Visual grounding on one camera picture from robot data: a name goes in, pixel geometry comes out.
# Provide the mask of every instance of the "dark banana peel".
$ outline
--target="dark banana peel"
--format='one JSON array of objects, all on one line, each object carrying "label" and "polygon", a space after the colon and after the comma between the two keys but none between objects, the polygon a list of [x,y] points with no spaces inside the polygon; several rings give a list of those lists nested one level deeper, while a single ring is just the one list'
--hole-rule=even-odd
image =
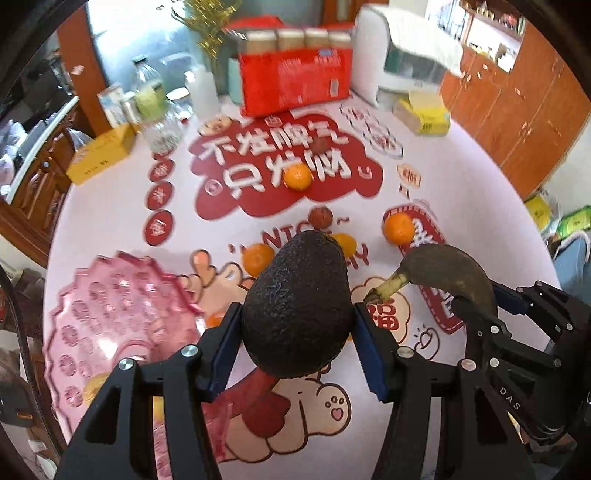
[{"label": "dark banana peel", "polygon": [[409,283],[467,298],[495,317],[498,314],[491,281],[482,267],[451,245],[424,244],[410,249],[396,272],[379,287],[372,288],[363,302],[386,303]]}]

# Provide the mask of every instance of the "red circle sticker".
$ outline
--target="red circle sticker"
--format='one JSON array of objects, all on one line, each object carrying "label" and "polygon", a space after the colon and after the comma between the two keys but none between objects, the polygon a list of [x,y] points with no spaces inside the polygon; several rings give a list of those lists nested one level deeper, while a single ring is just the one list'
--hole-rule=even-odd
[{"label": "red circle sticker", "polygon": [[174,218],[168,210],[153,214],[146,222],[144,238],[148,245],[156,247],[162,244],[173,231]]},{"label": "red circle sticker", "polygon": [[150,210],[163,208],[172,198],[174,187],[169,181],[162,181],[156,184],[148,192],[146,197],[146,207]]},{"label": "red circle sticker", "polygon": [[160,181],[168,177],[174,170],[174,161],[170,158],[160,160],[150,170],[150,181]]}]

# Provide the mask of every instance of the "orange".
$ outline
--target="orange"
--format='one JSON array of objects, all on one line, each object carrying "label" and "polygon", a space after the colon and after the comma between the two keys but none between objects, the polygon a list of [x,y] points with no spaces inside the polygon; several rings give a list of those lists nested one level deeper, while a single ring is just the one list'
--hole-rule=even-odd
[{"label": "orange", "polygon": [[343,249],[345,258],[352,257],[357,251],[357,240],[346,233],[334,233],[332,236]]},{"label": "orange", "polygon": [[312,171],[305,163],[292,165],[283,172],[283,183],[292,190],[299,192],[312,185]]},{"label": "orange", "polygon": [[219,327],[222,320],[223,320],[224,315],[225,315],[224,312],[212,313],[205,320],[205,325],[207,325],[207,328]]},{"label": "orange", "polygon": [[386,218],[382,226],[386,240],[394,245],[406,245],[413,241],[414,224],[409,214],[398,212]]},{"label": "orange", "polygon": [[258,277],[267,265],[271,263],[275,251],[266,244],[254,244],[242,253],[244,270],[253,277]]}]

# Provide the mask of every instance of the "white towel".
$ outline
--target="white towel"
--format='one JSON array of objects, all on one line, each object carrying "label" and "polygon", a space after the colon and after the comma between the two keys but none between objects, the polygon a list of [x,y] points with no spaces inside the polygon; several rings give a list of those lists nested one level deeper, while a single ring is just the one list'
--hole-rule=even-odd
[{"label": "white towel", "polygon": [[457,77],[462,76],[462,45],[426,18],[396,7],[367,4],[388,21],[392,43],[412,55],[434,60]]}]

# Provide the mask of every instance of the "table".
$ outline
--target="table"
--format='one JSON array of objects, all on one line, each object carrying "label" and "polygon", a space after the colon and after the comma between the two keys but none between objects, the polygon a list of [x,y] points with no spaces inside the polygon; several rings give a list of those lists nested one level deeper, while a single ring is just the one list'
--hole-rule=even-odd
[{"label": "table", "polygon": [[[242,119],[227,102],[222,112],[225,117],[202,127],[203,137],[193,120],[168,159],[153,160],[138,138],[125,161],[72,186],[51,248],[45,326],[74,269],[117,250],[149,255],[166,272],[184,275],[181,282],[208,315],[223,313],[230,302],[243,300],[253,282],[240,266],[241,246],[264,241],[279,248],[310,228],[310,208],[323,204],[335,216],[332,232],[349,233],[358,242],[348,259],[354,300],[402,258],[381,235],[384,216],[393,209],[415,218],[416,244],[455,245],[490,278],[513,288],[535,280],[558,286],[518,195],[456,124],[446,137],[416,137],[389,112],[355,97],[256,123]],[[330,147],[324,157],[306,148],[322,143],[319,138]],[[295,157],[315,170],[305,194],[281,183],[282,168],[298,161]],[[463,356],[465,331],[449,318],[445,293],[426,295],[431,308],[418,287],[407,286],[392,299],[395,312],[390,304],[371,313],[402,344],[455,364]],[[533,322],[504,312],[501,319],[515,339],[545,347],[548,338]],[[241,350],[229,385],[253,368]],[[266,381],[255,380],[259,386]],[[230,422],[227,461],[220,465],[224,478],[371,477],[391,406],[368,391],[352,342],[329,369],[306,380],[272,382],[262,393],[266,397],[258,399],[258,407],[240,406],[239,400],[233,407],[240,415]],[[433,401],[433,412],[437,409]],[[431,423],[424,472],[434,469],[437,455],[437,423]]]}]

